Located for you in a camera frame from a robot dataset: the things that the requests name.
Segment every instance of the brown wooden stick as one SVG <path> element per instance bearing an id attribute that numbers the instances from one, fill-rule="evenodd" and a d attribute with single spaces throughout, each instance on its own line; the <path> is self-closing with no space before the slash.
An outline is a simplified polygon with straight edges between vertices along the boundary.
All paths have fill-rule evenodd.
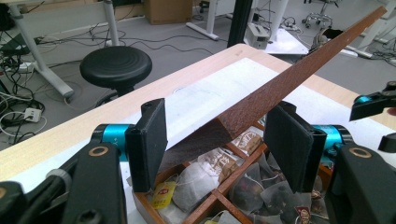
<path id="1" fill-rule="evenodd" d="M 234 139 L 316 73 L 321 66 L 337 55 L 385 12 L 386 10 L 383 7 L 379 7 L 335 39 L 307 55 L 245 99 L 224 111 L 217 119 Z"/>
<path id="2" fill-rule="evenodd" d="M 160 171 L 231 142 L 317 72 L 385 12 L 383 7 L 379 7 L 167 150 Z"/>

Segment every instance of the desk leg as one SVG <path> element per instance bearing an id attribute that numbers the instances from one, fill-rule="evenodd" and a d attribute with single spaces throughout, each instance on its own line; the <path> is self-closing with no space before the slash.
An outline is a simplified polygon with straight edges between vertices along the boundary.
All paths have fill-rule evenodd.
<path id="1" fill-rule="evenodd" d="M 9 6 L 12 18 L 14 19 L 15 23 L 17 24 L 18 28 L 21 31 L 21 35 L 29 48 L 32 52 L 33 57 L 35 58 L 36 65 L 35 69 L 38 71 L 39 74 L 43 78 L 45 78 L 49 84 L 51 84 L 64 98 L 69 98 L 73 95 L 74 91 L 64 83 L 55 73 L 53 73 L 47 65 L 44 63 L 43 58 L 41 57 L 40 52 L 38 51 L 37 45 L 35 41 L 31 37 L 30 33 L 26 28 L 26 24 L 23 20 L 23 16 L 21 15 L 17 5 L 10 5 Z"/>
<path id="2" fill-rule="evenodd" d="M 119 46 L 119 35 L 117 33 L 116 18 L 114 17 L 113 2 L 111 0 L 104 1 L 108 28 L 110 29 L 112 46 Z"/>
<path id="3" fill-rule="evenodd" d="M 213 34 L 213 28 L 215 26 L 216 19 L 216 7 L 218 5 L 218 0 L 210 0 L 209 4 L 209 12 L 207 14 L 207 22 L 206 22 L 206 30 L 195 25 L 192 22 L 187 22 L 186 25 L 190 27 L 192 30 L 201 33 L 202 35 L 206 35 L 207 37 L 218 40 L 219 37 Z"/>

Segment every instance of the black clamp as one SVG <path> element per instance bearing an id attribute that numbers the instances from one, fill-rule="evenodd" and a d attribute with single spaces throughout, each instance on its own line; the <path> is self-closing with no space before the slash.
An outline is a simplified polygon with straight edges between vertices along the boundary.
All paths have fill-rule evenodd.
<path id="1" fill-rule="evenodd" d="M 386 107 L 396 106 L 396 81 L 387 83 L 387 87 L 369 95 L 357 97 L 352 106 L 349 120 L 363 119 L 382 113 Z"/>

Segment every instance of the blue metal part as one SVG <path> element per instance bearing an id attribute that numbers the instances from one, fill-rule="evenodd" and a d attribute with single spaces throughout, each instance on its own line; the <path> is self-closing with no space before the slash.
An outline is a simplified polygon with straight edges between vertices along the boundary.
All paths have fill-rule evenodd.
<path id="1" fill-rule="evenodd" d="M 108 142 L 120 150 L 120 161 L 127 161 L 125 155 L 125 131 L 129 124 L 108 124 L 103 132 L 102 142 Z"/>
<path id="2" fill-rule="evenodd" d="M 332 125 L 312 125 L 312 126 L 316 129 L 322 130 L 327 134 L 326 143 L 324 145 L 325 149 L 333 147 L 334 144 L 336 143 L 341 143 L 341 144 L 343 143 L 343 138 L 340 132 L 334 126 Z"/>
<path id="3" fill-rule="evenodd" d="M 355 100 L 355 103 L 359 103 L 359 104 L 364 104 L 367 103 L 369 101 L 372 101 L 371 97 L 368 96 L 360 96 Z"/>

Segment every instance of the black pole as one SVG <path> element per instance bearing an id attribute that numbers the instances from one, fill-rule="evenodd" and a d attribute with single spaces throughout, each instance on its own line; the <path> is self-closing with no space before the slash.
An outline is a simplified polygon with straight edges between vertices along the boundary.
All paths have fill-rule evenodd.
<path id="1" fill-rule="evenodd" d="M 230 35 L 228 36 L 227 48 L 244 42 L 245 31 L 248 24 L 253 0 L 236 0 L 233 8 L 233 22 L 231 23 Z"/>

